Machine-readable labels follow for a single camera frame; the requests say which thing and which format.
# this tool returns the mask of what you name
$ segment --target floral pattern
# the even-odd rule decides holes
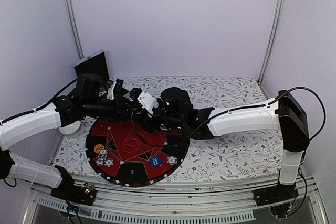
[[[148,91],[154,97],[169,87],[188,91],[197,109],[213,106],[227,108],[265,100],[251,78],[225,77],[126,77],[124,87]],[[54,164],[67,171],[97,176],[85,154],[85,140],[95,119],[82,121],[80,134],[64,137]],[[224,135],[214,140],[191,140],[182,165],[158,183],[204,182],[242,179],[275,174],[281,164],[280,131],[250,131]]]

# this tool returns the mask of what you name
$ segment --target white poker chip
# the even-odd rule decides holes
[[[105,166],[106,167],[111,167],[112,165],[113,165],[113,160],[108,159],[108,160],[105,161]]]
[[[102,166],[102,165],[104,165],[104,161],[98,159],[98,160],[96,161],[96,164],[97,164],[98,166]]]
[[[167,158],[167,163],[170,165],[176,165],[177,164],[177,158],[174,156],[169,156]]]
[[[102,150],[100,150],[99,154],[100,155],[106,155],[107,154],[107,150],[102,149]]]

